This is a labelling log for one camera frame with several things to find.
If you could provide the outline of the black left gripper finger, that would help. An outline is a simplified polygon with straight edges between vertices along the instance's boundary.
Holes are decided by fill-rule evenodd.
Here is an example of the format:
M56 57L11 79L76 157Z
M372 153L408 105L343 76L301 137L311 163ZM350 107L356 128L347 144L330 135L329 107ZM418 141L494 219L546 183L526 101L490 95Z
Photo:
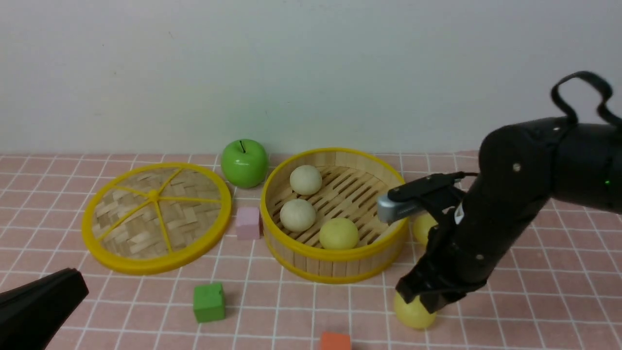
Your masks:
M65 268L0 295L0 348L44 350L89 294L82 273Z

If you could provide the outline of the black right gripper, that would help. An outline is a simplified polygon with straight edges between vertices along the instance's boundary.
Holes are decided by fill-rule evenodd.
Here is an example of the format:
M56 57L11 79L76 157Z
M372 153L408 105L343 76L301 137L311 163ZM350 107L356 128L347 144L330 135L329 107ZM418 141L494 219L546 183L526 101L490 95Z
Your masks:
M454 219L429 231L424 255L400 277L396 292L404 303L419 296L429 314L482 288L491 275L491 220Z

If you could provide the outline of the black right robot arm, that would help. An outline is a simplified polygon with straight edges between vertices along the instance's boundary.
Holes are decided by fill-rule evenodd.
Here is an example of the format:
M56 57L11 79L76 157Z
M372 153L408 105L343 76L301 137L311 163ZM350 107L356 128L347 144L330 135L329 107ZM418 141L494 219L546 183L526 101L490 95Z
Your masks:
M549 199L621 213L621 131L611 125L543 118L496 129L482 142L479 173L432 174L391 189L437 226L426 253L396 291L434 313L485 286L491 273Z

